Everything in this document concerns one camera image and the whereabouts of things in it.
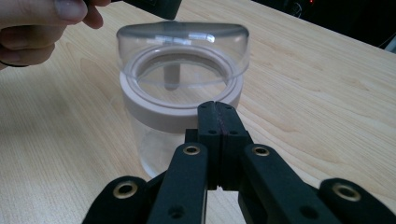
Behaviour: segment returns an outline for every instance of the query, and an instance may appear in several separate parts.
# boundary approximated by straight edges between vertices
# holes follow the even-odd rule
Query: wood grain surface
[[[116,32],[161,21],[124,3],[67,28],[45,63],[0,71],[0,223],[80,223],[111,180],[146,179],[119,83]],[[396,212],[396,55],[248,0],[183,0],[179,21],[250,31],[238,112],[308,184],[342,177]],[[210,192],[207,223],[243,223]]]

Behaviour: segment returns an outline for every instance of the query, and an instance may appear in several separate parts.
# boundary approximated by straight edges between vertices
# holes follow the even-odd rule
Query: transparent lid
[[[117,33],[121,72],[142,88],[227,85],[248,68],[248,35],[244,26],[228,23],[162,21],[125,26]]]

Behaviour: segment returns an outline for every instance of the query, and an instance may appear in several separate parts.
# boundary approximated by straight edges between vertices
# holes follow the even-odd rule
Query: screw hole
[[[317,210],[315,210],[314,208],[312,208],[310,206],[300,207],[300,212],[304,217],[309,218],[309,219],[318,219],[318,217],[319,217]]]
[[[343,184],[334,184],[332,191],[339,197],[348,200],[350,202],[358,202],[361,199],[361,195],[352,187]]]
[[[198,147],[185,147],[183,149],[183,152],[190,156],[196,155],[200,153],[200,151],[201,150]]]
[[[254,147],[253,153],[258,156],[268,156],[270,154],[270,151],[264,147]]]
[[[119,183],[113,190],[114,197],[118,199],[127,199],[137,192],[137,185],[134,181],[123,181]]]
[[[184,208],[180,205],[173,206],[168,210],[168,215],[172,219],[182,218],[184,216]]]

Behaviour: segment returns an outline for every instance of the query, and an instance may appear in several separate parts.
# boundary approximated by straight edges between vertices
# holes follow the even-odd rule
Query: clear plastic container
[[[238,24],[176,22],[122,27],[120,84],[145,171],[165,171],[197,128],[197,106],[237,107],[248,68],[248,30]]]

